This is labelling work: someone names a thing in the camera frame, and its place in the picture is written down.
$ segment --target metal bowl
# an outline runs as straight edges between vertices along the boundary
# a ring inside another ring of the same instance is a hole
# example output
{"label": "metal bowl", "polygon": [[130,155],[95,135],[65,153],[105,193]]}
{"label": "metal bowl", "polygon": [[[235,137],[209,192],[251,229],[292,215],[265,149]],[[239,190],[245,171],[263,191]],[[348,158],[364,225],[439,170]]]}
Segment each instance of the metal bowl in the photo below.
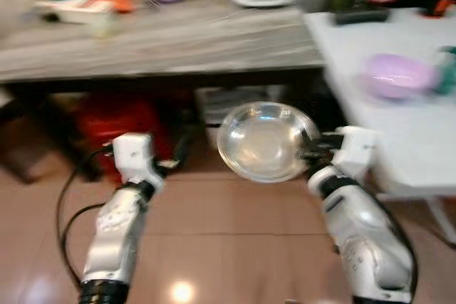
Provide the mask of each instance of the metal bowl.
{"label": "metal bowl", "polygon": [[217,145],[227,165],[255,182],[277,183],[305,171],[298,157],[320,136],[304,113],[280,103],[257,102],[235,108],[219,129]]}

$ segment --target teal bottle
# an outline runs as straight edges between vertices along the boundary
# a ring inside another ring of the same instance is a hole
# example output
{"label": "teal bottle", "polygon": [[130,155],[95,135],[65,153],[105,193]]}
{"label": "teal bottle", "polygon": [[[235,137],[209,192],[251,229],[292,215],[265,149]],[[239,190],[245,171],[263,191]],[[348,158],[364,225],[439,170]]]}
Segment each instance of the teal bottle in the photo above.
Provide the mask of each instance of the teal bottle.
{"label": "teal bottle", "polygon": [[445,51],[452,55],[452,59],[440,67],[442,78],[435,92],[441,95],[450,94],[456,85],[456,46],[449,46]]}

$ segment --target marble countertop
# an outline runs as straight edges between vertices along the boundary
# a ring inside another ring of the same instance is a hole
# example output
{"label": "marble countertop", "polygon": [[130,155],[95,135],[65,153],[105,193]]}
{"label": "marble countertop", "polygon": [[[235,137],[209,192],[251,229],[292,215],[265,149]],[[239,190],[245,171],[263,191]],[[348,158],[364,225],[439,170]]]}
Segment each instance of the marble countertop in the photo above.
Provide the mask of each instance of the marble countertop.
{"label": "marble countertop", "polygon": [[119,76],[236,73],[322,65],[297,8],[246,11],[229,0],[185,0],[119,18],[119,33],[40,23],[0,41],[0,84]]}

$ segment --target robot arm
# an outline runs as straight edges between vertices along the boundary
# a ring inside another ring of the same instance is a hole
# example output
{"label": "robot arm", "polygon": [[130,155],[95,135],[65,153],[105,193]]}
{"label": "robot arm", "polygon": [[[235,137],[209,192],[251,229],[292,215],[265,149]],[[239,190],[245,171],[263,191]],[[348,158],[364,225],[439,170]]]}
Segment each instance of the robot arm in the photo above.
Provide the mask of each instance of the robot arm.
{"label": "robot arm", "polygon": [[179,151],[177,160],[160,165],[154,161],[151,147],[149,135],[126,134],[113,140],[115,165],[124,185],[98,214],[80,304],[123,304],[127,300],[148,203],[163,189],[165,168],[174,169],[185,158]]}
{"label": "robot arm", "polygon": [[[323,215],[341,255],[354,303],[411,303],[416,260],[393,217],[361,185],[373,158],[375,133],[344,127],[322,138],[317,154],[332,159],[309,175],[309,189],[323,200]],[[311,152],[314,162],[321,158]]]}

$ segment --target wire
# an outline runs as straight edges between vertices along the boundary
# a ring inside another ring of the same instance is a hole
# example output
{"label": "wire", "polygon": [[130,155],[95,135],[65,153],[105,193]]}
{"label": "wire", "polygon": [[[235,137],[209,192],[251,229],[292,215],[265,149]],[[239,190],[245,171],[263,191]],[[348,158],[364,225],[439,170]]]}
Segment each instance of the wire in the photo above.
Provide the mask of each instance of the wire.
{"label": "wire", "polygon": [[92,206],[87,206],[85,208],[82,208],[81,210],[78,210],[76,212],[76,214],[74,214],[70,221],[68,221],[68,223],[66,224],[65,226],[65,229],[63,230],[63,233],[62,233],[62,237],[60,239],[60,248],[61,248],[61,252],[63,254],[63,259],[65,260],[65,265],[66,265],[66,268],[68,269],[70,275],[71,275],[71,278],[75,284],[75,286],[77,288],[81,288],[81,278],[76,274],[76,271],[74,269],[74,267],[71,265],[71,262],[70,262],[70,258],[68,257],[68,252],[67,252],[67,246],[66,246],[66,242],[68,240],[68,233],[70,232],[70,228],[71,228],[71,225],[73,224],[73,222],[81,215],[81,214],[84,214],[86,213],[87,211],[89,210],[93,210],[93,209],[97,209],[97,208],[101,208],[102,206],[104,206],[105,204],[104,203],[98,203],[98,204],[94,204]]}
{"label": "wire", "polygon": [[[61,193],[58,195],[58,200],[57,200],[57,205],[56,205],[56,238],[57,238],[57,242],[58,242],[58,246],[59,246],[59,251],[60,251],[62,259],[63,259],[63,263],[64,263],[65,267],[67,268],[68,273],[70,274],[70,277],[71,277],[71,280],[73,281],[74,286],[77,289],[81,289],[81,282],[80,282],[78,275],[76,274],[73,267],[71,266],[71,263],[68,259],[68,255],[66,253],[66,250],[63,247],[64,245],[62,244],[63,237],[61,236],[61,222],[63,220],[62,213],[64,210],[64,204],[65,204],[64,199],[65,199],[66,193],[68,192],[68,189],[70,188],[71,183],[76,178],[79,171],[81,170],[81,167],[84,164],[91,161],[94,158],[94,156],[96,156],[97,154],[104,152],[104,151],[108,151],[108,150],[109,150],[109,147],[102,147],[101,149],[92,152],[90,155],[88,155],[86,158],[84,158],[73,170],[70,177],[66,181],[65,185],[63,185]],[[72,217],[71,220],[69,221],[68,226],[66,227],[67,233],[68,233],[70,224],[73,223],[73,221],[75,219],[76,219],[75,217]]]}

